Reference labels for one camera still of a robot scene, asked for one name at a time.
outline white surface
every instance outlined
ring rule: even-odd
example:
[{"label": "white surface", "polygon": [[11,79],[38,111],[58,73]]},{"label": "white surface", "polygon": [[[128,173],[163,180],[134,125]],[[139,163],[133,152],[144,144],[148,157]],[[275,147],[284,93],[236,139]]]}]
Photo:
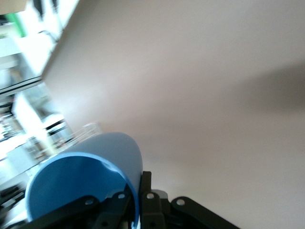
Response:
[{"label": "white surface", "polygon": [[43,75],[68,125],[134,137],[169,198],[303,229],[305,2],[80,4]]}]

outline blue cup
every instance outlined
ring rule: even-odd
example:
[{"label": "blue cup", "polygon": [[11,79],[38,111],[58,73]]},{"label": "blue cup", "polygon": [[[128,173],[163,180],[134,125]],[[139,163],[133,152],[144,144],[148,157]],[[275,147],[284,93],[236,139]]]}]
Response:
[{"label": "blue cup", "polygon": [[141,175],[141,153],[131,137],[122,133],[91,137],[42,164],[26,189],[28,220],[83,196],[92,195],[104,201],[123,191],[127,184],[134,199],[136,227]]}]

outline silver screw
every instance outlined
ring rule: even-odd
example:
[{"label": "silver screw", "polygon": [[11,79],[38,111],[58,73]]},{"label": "silver screw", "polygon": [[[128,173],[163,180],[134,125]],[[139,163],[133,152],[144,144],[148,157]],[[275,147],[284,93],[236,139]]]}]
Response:
[{"label": "silver screw", "polygon": [[119,199],[124,199],[124,198],[125,198],[125,194],[124,194],[124,193],[119,194],[119,195],[118,195],[118,198],[119,198]]},{"label": "silver screw", "polygon": [[86,200],[86,202],[85,202],[85,205],[90,205],[90,204],[93,204],[93,199],[88,199],[88,200]]},{"label": "silver screw", "polygon": [[148,193],[146,197],[148,199],[153,199],[154,198],[154,194],[153,193]]},{"label": "silver screw", "polygon": [[178,199],[176,202],[179,206],[183,206],[185,204],[185,201],[183,199]]}]

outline green object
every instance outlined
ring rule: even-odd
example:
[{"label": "green object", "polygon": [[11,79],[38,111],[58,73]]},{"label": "green object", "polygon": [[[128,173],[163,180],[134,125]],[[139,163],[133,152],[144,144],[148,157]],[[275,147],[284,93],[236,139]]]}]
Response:
[{"label": "green object", "polygon": [[20,37],[25,37],[27,35],[16,13],[6,14],[5,17],[9,22],[15,23]]}]

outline screw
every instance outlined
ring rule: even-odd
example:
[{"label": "screw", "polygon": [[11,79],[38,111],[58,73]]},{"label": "screw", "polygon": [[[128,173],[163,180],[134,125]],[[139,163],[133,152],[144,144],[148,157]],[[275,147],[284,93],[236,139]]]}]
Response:
[{"label": "screw", "polygon": [[146,197],[148,199],[153,199],[154,198],[154,194],[153,193],[148,193]]},{"label": "screw", "polygon": [[85,205],[91,205],[91,204],[93,204],[93,199],[88,199],[88,200],[86,200],[86,202],[85,202]]},{"label": "screw", "polygon": [[178,199],[176,202],[179,206],[183,206],[185,204],[185,201],[183,199]]},{"label": "screw", "polygon": [[119,199],[124,199],[124,198],[125,198],[125,194],[124,194],[124,193],[119,194],[119,195],[118,195],[118,198],[119,198]]}]

